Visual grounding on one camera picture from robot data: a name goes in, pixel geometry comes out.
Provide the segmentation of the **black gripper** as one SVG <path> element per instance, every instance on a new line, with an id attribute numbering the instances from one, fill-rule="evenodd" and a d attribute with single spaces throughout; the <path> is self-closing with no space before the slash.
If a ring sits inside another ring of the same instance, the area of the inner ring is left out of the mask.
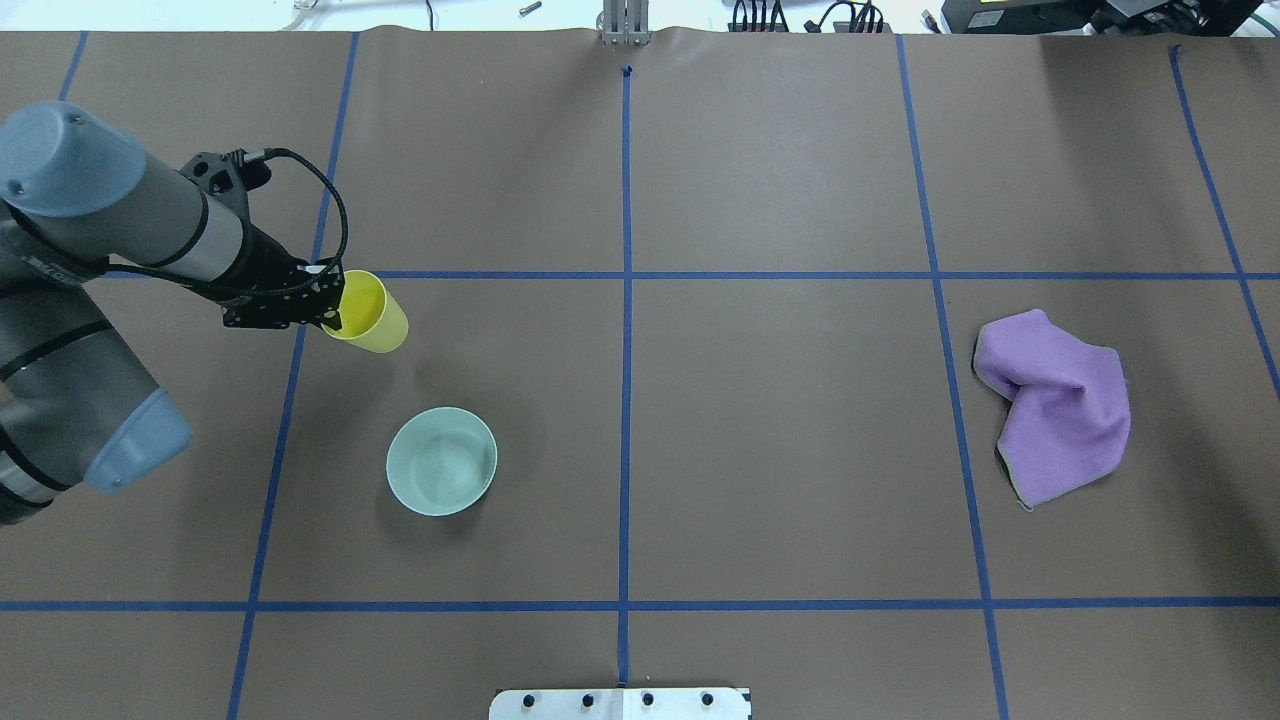
<path id="1" fill-rule="evenodd" d="M 344 286 L 344 255 L 346 241 L 340 240 L 333 256 L 305 261 L 256 225 L 247 225 L 239 255 L 221 275 L 221 284 L 234 291 L 221 301 L 223 325 L 282 331 L 310 324 L 340 333 L 337 307 Z"/>

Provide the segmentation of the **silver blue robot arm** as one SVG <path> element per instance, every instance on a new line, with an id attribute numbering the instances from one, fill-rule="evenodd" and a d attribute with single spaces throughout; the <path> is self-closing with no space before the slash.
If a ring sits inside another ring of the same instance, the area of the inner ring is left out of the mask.
<path id="1" fill-rule="evenodd" d="M 297 258 L 252 222 L 270 160 L 301 164 L 332 196 L 333 255 Z M 183 287 L 228 328 L 342 327 L 346 204 L 294 150 L 201 152 L 182 168 L 61 100 L 3 122 L 1 515 L 14 527 L 64 492 L 113 495 L 182 454 L 189 423 L 86 292 L 110 273 Z"/>

